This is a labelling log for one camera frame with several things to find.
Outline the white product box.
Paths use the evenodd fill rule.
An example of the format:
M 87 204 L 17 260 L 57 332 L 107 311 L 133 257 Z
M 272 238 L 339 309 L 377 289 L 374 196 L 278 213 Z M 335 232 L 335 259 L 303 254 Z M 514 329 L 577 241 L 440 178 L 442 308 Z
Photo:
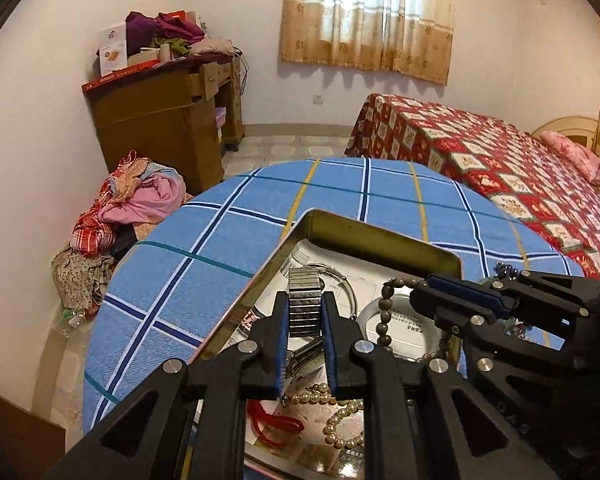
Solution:
M 99 73 L 102 77 L 128 67 L 125 22 L 110 26 L 99 32 L 98 59 Z

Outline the cream wooden headboard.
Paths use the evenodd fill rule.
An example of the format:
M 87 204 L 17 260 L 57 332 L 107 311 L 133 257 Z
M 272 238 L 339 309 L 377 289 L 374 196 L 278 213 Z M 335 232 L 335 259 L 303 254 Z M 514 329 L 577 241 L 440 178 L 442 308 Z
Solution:
M 597 125 L 598 121 L 591 117 L 566 116 L 536 128 L 531 136 L 557 153 L 570 151 L 576 145 L 594 152 Z

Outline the pink pillow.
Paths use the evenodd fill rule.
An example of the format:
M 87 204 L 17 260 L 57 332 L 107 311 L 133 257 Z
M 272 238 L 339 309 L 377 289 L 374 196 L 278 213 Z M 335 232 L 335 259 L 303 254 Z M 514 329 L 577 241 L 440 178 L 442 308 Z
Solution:
M 544 130 L 540 141 L 552 152 L 571 162 L 592 185 L 600 185 L 600 157 L 581 144 L 556 131 Z

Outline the blue plaid tablecloth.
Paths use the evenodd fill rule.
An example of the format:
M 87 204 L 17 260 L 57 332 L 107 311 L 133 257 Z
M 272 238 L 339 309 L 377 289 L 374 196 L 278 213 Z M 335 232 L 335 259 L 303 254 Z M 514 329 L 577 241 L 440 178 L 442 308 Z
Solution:
M 500 262 L 582 272 L 490 200 L 419 164 L 305 159 L 249 170 L 175 211 L 118 264 L 86 354 L 84 428 L 163 361 L 191 358 L 272 254 L 286 224 L 314 208 L 449 249 L 473 282 Z

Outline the silver metal watch band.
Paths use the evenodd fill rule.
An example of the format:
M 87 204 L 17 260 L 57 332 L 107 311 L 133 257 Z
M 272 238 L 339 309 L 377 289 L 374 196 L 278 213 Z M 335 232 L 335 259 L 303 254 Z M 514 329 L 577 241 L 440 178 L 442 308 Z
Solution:
M 322 328 L 322 285 L 317 270 L 288 271 L 289 335 L 317 337 Z

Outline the red patterned bedspread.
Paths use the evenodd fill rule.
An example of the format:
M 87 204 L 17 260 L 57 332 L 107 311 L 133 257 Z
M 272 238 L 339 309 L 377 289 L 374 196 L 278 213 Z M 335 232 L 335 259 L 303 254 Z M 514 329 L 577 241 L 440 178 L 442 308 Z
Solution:
M 418 162 L 467 185 L 600 278 L 600 186 L 501 119 L 395 94 L 370 94 L 346 155 Z

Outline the clothes pile on floor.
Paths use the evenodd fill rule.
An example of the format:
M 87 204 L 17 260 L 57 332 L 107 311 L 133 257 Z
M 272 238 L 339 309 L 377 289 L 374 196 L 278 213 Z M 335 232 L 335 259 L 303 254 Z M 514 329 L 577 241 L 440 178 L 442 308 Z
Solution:
M 120 260 L 189 199 L 178 170 L 135 152 L 120 159 L 50 264 L 61 322 L 76 328 L 94 318 Z

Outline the brown wooden desk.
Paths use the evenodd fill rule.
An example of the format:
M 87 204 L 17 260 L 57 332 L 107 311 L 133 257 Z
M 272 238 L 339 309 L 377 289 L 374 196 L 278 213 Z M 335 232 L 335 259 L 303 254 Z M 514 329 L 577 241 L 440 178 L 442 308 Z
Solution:
M 223 151 L 245 134 L 237 55 L 159 63 L 83 94 L 109 170 L 135 152 L 178 170 L 193 195 L 224 179 Z

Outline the beige floral window curtain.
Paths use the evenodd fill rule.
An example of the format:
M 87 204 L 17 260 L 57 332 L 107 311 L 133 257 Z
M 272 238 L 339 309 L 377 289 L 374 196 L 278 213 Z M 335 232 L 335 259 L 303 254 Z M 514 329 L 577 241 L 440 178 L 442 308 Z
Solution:
M 454 25 L 455 0 L 284 0 L 280 58 L 444 86 Z

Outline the red flat box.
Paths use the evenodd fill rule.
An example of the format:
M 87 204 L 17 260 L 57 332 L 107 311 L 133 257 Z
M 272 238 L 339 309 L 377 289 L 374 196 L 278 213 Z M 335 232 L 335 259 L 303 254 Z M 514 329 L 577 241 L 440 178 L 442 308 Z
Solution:
M 95 88 L 103 86 L 104 84 L 109 84 L 118 79 L 125 78 L 127 76 L 135 75 L 145 70 L 152 70 L 159 64 L 158 60 L 149 60 L 143 63 L 138 63 L 129 67 L 122 68 L 121 70 L 114 70 L 110 74 L 105 76 L 101 76 L 97 79 L 87 82 L 82 86 L 82 92 L 86 93 Z

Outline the white jade bangle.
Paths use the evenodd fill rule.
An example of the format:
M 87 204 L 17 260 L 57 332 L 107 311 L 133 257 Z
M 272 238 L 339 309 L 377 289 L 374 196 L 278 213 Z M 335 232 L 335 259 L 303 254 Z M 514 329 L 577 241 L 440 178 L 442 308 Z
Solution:
M 439 350 L 441 330 L 429 318 L 418 314 L 407 295 L 393 296 L 392 318 L 387 335 L 391 337 L 390 348 L 394 356 L 416 361 L 432 356 Z M 376 344 L 379 337 L 376 326 L 380 323 L 379 298 L 375 298 L 361 310 L 356 318 L 365 339 Z

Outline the pile of clothes on desk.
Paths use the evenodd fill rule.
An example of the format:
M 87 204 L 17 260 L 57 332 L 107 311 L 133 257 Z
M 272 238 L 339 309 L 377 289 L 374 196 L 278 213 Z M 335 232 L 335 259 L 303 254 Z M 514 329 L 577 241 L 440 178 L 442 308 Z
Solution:
M 178 56 L 236 54 L 230 40 L 208 36 L 197 24 L 181 15 L 159 13 L 150 18 L 133 11 L 126 17 L 125 27 L 129 56 L 139 54 L 143 48 L 158 48 L 163 44 L 168 44 Z

